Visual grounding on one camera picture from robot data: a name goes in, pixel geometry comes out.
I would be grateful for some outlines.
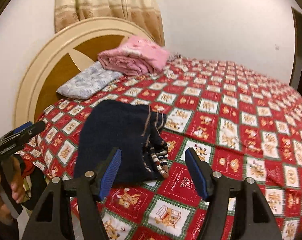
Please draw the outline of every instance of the curtain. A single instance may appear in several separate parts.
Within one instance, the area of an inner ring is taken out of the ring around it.
[[[98,16],[134,22],[164,46],[162,18],[156,0],[55,0],[55,32],[79,20]]]

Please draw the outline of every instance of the floral pillow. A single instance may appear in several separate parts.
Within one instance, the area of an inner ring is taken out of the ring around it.
[[[122,76],[120,72],[105,70],[97,61],[61,85],[56,92],[68,98],[89,99],[108,83]]]

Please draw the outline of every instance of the metal bolt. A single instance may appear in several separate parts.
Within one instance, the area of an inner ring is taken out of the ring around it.
[[[87,171],[85,172],[85,177],[91,178],[94,176],[94,172],[93,171]]]
[[[214,171],[212,174],[215,178],[221,178],[221,176],[222,176],[222,174],[218,171]]]
[[[251,178],[251,177],[248,177],[247,178],[247,183],[249,184],[254,184],[255,183],[255,179]]]
[[[58,183],[60,181],[60,178],[59,177],[54,177],[53,179],[52,179],[52,182],[53,183]]]

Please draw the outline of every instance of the wall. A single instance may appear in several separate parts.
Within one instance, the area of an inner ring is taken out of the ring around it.
[[[294,0],[158,0],[166,46],[187,57],[232,60],[289,83]]]
[[[10,131],[20,81],[54,35],[55,0],[12,0],[0,16],[0,136]]]

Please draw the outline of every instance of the person's hand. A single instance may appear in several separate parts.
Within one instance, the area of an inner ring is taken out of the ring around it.
[[[21,176],[21,168],[19,166],[19,161],[13,158],[14,165],[14,176],[12,182],[10,184],[12,189],[12,198],[16,201],[16,203],[21,203],[25,196],[25,190],[23,188],[23,179]],[[9,208],[4,204],[2,198],[0,197],[0,221],[6,225],[10,225],[13,222],[13,218],[10,214]]]

